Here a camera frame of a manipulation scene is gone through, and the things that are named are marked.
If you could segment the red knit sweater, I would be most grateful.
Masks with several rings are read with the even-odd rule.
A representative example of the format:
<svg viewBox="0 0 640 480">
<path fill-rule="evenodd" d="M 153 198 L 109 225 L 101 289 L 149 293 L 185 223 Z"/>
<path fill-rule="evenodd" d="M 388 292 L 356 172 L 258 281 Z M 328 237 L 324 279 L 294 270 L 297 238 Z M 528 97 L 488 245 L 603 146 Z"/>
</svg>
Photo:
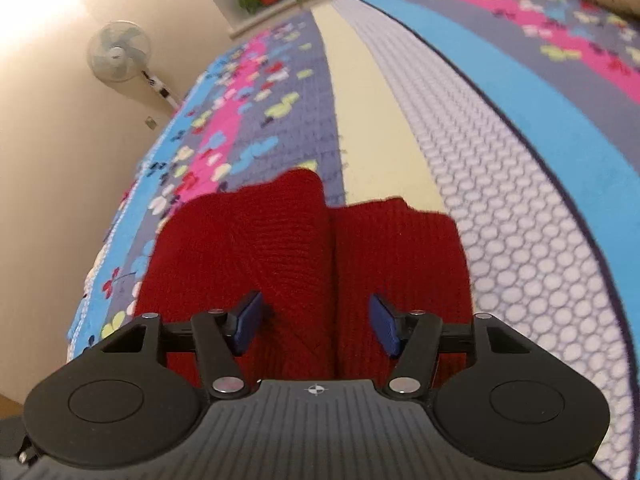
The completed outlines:
<svg viewBox="0 0 640 480">
<path fill-rule="evenodd" d="M 393 364 L 369 322 L 372 295 L 446 323 L 472 318 L 454 220 L 399 197 L 332 208 L 303 169 L 181 206 L 157 237 L 136 310 L 186 322 L 250 292 L 266 304 L 239 358 L 250 382 L 384 382 Z"/>
</svg>

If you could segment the floral striped bed blanket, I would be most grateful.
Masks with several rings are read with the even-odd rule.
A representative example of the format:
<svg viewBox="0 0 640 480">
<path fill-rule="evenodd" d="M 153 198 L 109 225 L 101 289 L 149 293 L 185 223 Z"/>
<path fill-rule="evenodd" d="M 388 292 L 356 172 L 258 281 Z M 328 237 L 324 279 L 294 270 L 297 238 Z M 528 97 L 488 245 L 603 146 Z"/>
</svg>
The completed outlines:
<svg viewBox="0 0 640 480">
<path fill-rule="evenodd" d="M 140 162 L 67 334 L 134 315 L 192 198 L 294 167 L 342 206 L 450 214 L 474 304 L 597 385 L 639 474 L 639 27 L 584 0 L 335 0 L 221 55 Z"/>
</svg>

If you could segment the white standing fan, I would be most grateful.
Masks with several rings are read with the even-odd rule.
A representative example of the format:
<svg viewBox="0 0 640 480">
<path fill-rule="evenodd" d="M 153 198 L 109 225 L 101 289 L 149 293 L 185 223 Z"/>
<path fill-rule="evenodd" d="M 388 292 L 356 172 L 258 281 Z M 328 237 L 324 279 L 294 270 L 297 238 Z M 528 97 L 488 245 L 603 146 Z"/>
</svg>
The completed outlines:
<svg viewBox="0 0 640 480">
<path fill-rule="evenodd" d="M 119 84 L 140 76 L 173 110 L 178 110 L 181 101 L 149 68 L 150 59 L 151 39 L 134 22 L 108 22 L 88 43 L 87 63 L 100 81 Z"/>
</svg>

